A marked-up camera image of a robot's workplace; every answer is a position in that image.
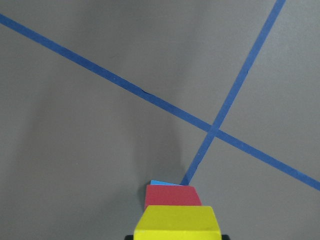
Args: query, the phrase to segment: red block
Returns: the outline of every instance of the red block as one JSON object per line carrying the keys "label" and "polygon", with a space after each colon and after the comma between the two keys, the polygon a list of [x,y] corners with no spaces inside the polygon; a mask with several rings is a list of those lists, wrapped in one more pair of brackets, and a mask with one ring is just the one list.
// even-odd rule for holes
{"label": "red block", "polygon": [[144,209],[149,205],[202,206],[193,186],[147,185]]}

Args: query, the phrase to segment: tape strip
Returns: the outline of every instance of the tape strip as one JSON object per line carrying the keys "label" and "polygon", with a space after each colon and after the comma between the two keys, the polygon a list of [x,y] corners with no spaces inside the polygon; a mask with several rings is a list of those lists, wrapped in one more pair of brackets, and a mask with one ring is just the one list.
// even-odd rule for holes
{"label": "tape strip", "polygon": [[137,85],[123,79],[122,77],[106,70],[105,68],[93,63],[92,61],[76,54],[75,52],[55,43],[54,41],[40,35],[39,33],[17,23],[16,21],[11,20],[10,18],[0,14],[0,23],[6,27],[18,32],[21,35],[41,44],[42,46],[52,50],[53,52],[69,59],[70,61],[79,64],[80,66],[88,69],[89,71],[103,77],[104,79],[109,80],[110,82],[122,87],[123,89],[137,95],[138,97],[152,103],[159,108],[181,118],[188,123],[204,130],[208,131],[210,125],[199,118],[191,115],[190,113],[170,104],[169,102],[153,95],[148,92],[143,91]]}
{"label": "tape strip", "polygon": [[320,191],[320,182],[309,177],[308,175],[294,169],[293,167],[273,158],[272,156],[269,156],[265,154],[264,152],[246,144],[243,141],[240,141],[236,139],[235,137],[219,130],[216,135],[217,138],[225,141],[226,143],[236,147],[237,149],[240,149],[244,151],[245,153],[263,161],[266,164],[269,164],[270,166],[284,172],[285,174],[290,175],[291,177],[303,182],[304,184],[309,185],[312,188],[315,188]]}
{"label": "tape strip", "polygon": [[223,121],[225,120],[225,117],[227,116],[230,107],[232,103],[234,102],[238,92],[240,91],[240,88],[242,84],[244,83],[249,70],[251,69],[252,65],[255,62],[256,57],[258,56],[260,49],[262,48],[272,26],[274,25],[283,5],[285,4],[286,0],[277,0],[266,19],[257,39],[255,40],[252,49],[250,50],[248,56],[246,57],[246,60],[236,77],[232,88],[230,92],[228,93],[226,99],[224,100],[224,103],[216,116],[209,132],[207,133],[206,137],[204,138],[204,141],[202,142],[198,152],[196,153],[192,163],[189,166],[189,169],[187,170],[186,174],[184,175],[181,185],[189,185],[191,179],[193,178],[194,174],[197,171],[197,168],[201,161],[203,160],[206,152],[208,151],[208,148],[210,147],[212,141],[214,140],[215,136],[217,135],[217,132],[219,128],[221,127]]}

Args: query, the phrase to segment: yellow block front face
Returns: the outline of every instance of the yellow block front face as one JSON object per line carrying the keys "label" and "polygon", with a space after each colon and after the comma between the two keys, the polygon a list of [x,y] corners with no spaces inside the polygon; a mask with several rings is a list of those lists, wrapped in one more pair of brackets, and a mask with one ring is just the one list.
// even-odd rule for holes
{"label": "yellow block front face", "polygon": [[149,205],[133,239],[221,240],[221,232],[210,206]]}

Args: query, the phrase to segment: gray surface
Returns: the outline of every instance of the gray surface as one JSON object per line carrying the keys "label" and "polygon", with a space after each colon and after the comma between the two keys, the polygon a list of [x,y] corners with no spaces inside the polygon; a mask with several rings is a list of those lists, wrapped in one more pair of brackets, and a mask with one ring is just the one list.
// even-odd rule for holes
{"label": "gray surface", "polygon": [[[0,11],[211,123],[275,1],[7,1]],[[320,3],[288,1],[222,129],[320,180]],[[0,25],[0,239],[120,239],[205,132]],[[215,139],[192,183],[231,239],[320,239],[315,189]]]}

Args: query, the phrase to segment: block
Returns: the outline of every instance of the block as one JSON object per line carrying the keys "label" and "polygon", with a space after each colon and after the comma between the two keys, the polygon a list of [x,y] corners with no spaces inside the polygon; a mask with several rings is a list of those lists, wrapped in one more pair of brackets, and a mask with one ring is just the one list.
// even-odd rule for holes
{"label": "block", "polygon": [[150,205],[138,222],[134,240],[221,240],[210,206]]}
{"label": "block", "polygon": [[178,184],[166,182],[166,181],[157,181],[157,180],[151,180],[150,185],[173,185],[173,186],[180,186]]}
{"label": "block", "polygon": [[144,209],[149,205],[201,206],[202,203],[193,186],[147,185]]}

